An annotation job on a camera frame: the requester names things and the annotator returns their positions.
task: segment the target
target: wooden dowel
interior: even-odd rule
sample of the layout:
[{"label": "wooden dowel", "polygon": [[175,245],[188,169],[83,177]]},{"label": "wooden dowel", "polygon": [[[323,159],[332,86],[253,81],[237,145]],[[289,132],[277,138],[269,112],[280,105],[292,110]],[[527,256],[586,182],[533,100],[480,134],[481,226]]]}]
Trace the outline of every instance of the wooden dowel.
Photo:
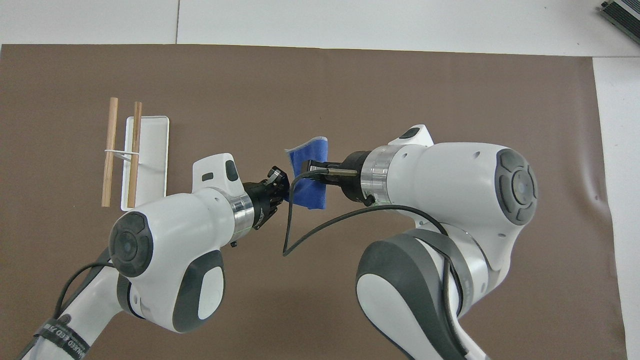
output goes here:
[{"label": "wooden dowel", "polygon": [[[118,118],[118,98],[109,100],[109,123],[107,125],[107,150],[113,150],[116,144],[116,120]],[[104,153],[104,174],[102,176],[102,206],[111,205],[111,180],[113,175],[113,153]]]},{"label": "wooden dowel", "polygon": [[[131,152],[140,152],[140,123],[142,122],[142,102],[136,101],[133,109],[133,137]],[[129,196],[127,207],[136,207],[136,188],[138,185],[138,162],[140,155],[131,155],[131,171],[129,172]]]}]

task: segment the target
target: brown mat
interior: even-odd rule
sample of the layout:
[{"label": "brown mat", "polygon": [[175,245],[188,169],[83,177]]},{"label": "brown mat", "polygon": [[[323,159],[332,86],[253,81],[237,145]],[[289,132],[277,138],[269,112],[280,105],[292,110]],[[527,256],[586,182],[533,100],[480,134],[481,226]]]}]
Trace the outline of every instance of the brown mat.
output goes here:
[{"label": "brown mat", "polygon": [[[243,181],[316,135],[330,160],[425,123],[435,142],[489,142],[525,155],[540,182],[505,282],[462,319],[493,359],[624,359],[611,217],[590,58],[208,45],[4,45],[0,61],[0,358],[47,319],[60,288],[107,245],[100,207],[110,96],[118,141],[133,101],[171,119],[168,193],[194,161],[234,155]],[[296,208],[294,235],[361,206]],[[408,219],[368,214],[282,258],[286,211],[225,247],[227,292],[202,329],[177,335],[129,315],[88,359],[403,359],[362,314],[355,272]]]}]

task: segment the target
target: wooden rod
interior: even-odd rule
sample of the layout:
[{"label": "wooden rod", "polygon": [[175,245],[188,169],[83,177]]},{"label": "wooden rod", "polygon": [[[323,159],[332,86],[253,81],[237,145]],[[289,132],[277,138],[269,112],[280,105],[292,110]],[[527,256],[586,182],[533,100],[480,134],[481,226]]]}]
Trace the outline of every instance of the wooden rod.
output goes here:
[{"label": "wooden rod", "polygon": [[[140,152],[140,123],[142,122],[142,102],[136,101],[133,109],[133,137],[131,152]],[[131,155],[131,171],[129,172],[129,196],[127,207],[136,207],[136,189],[138,185],[138,162],[140,155]]]},{"label": "wooden rod", "polygon": [[[116,144],[116,120],[118,118],[118,98],[109,100],[109,123],[107,125],[107,146],[105,149],[113,150]],[[113,179],[113,153],[104,152],[104,174],[102,175],[102,206],[111,205],[111,181]]]}]

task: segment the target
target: white robotic arm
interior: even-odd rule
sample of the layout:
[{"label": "white robotic arm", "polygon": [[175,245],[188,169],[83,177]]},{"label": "white robotic arm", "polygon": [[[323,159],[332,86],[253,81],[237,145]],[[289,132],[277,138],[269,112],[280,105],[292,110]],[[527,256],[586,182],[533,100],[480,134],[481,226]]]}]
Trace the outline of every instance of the white robotic arm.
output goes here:
[{"label": "white robotic arm", "polygon": [[425,126],[417,125],[342,163],[307,163],[306,170],[322,169],[330,172],[312,178],[340,186],[353,201],[408,206],[441,225],[393,210],[414,219],[417,228],[376,241],[362,255],[356,294],[371,323],[411,359],[488,359],[458,317],[509,270],[515,239],[537,205],[528,162],[499,145],[434,145]]},{"label": "white robotic arm", "polygon": [[225,291],[220,248],[277,210],[289,189],[271,169],[259,183],[242,183],[230,154],[193,165],[193,192],[144,204],[120,217],[109,247],[60,313],[43,324],[19,358],[81,359],[120,311],[174,332],[202,326]]}]

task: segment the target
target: blue towel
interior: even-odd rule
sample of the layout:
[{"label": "blue towel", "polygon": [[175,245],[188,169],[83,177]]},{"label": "blue towel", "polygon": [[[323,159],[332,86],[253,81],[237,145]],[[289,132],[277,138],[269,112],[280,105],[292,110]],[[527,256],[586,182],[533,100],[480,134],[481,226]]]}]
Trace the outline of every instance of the blue towel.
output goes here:
[{"label": "blue towel", "polygon": [[[289,155],[289,161],[291,162],[291,167],[293,167],[295,177],[302,172],[301,166],[304,161],[326,161],[329,141],[324,136],[316,136],[293,149],[286,149],[285,151]],[[326,185],[311,179],[298,181],[294,190],[293,203],[304,206],[307,209],[326,208]]]}]

